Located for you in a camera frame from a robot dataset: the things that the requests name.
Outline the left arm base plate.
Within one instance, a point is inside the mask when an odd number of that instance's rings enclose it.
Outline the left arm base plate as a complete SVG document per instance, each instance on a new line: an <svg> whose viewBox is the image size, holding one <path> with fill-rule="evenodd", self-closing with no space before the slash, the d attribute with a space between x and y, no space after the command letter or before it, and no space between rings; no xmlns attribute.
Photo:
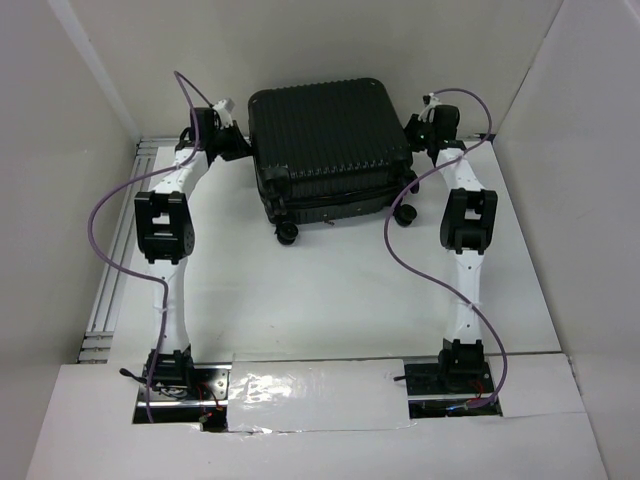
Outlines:
<svg viewBox="0 0 640 480"><path fill-rule="evenodd" d="M222 433L227 430L230 363L197 364L195 386L152 386L149 396L141 385L135 401L134 424L195 424L201 430Z"/></svg>

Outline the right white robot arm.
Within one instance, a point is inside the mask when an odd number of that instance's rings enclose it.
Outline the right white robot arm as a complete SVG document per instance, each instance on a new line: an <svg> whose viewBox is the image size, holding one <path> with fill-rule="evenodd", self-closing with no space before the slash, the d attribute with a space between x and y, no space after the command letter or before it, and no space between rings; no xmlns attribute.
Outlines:
<svg viewBox="0 0 640 480"><path fill-rule="evenodd" d="M438 356L436 379L441 388L461 393L480 387L484 376L479 304L484 254L491 244L497 211L497 193L478 180L457 139L459 109L435 96L423 98L424 109L411 117L405 132L417 150L424 150L440 167L448 199L440 226L440 243L453 259L449 284L456 290L454 319L447 327Z"/></svg>

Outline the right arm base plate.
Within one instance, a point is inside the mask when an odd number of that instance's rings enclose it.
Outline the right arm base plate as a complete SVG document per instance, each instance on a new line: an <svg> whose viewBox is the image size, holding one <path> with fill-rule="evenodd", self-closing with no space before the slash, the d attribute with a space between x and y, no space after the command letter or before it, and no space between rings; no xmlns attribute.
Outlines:
<svg viewBox="0 0 640 480"><path fill-rule="evenodd" d="M404 370L393 381L406 388L412 420L503 415L498 400L480 407L462 407L489 398L494 392L487 362L480 374L467 377L445 377L436 362L405 363Z"/></svg>

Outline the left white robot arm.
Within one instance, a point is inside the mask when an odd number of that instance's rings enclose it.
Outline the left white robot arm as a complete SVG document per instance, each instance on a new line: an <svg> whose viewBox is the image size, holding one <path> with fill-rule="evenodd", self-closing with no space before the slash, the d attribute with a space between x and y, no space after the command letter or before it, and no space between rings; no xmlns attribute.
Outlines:
<svg viewBox="0 0 640 480"><path fill-rule="evenodd" d="M195 247L188 200L216 158L233 160L249 153L232 110L229 99L197 107L195 118L179 137L168 172L134 199L138 248L148 262L148 275L158 281L153 293L158 339L148 356L144 379L176 399L193 394L198 377L184 306L186 266Z"/></svg>

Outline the black hard-shell suitcase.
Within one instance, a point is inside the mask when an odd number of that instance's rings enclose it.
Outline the black hard-shell suitcase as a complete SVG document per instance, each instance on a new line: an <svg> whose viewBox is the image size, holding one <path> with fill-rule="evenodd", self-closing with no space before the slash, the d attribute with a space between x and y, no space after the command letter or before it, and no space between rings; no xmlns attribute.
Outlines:
<svg viewBox="0 0 640 480"><path fill-rule="evenodd" d="M280 244L303 224L376 213L413 180L413 152L383 83L265 89L248 101L257 189Z"/></svg>

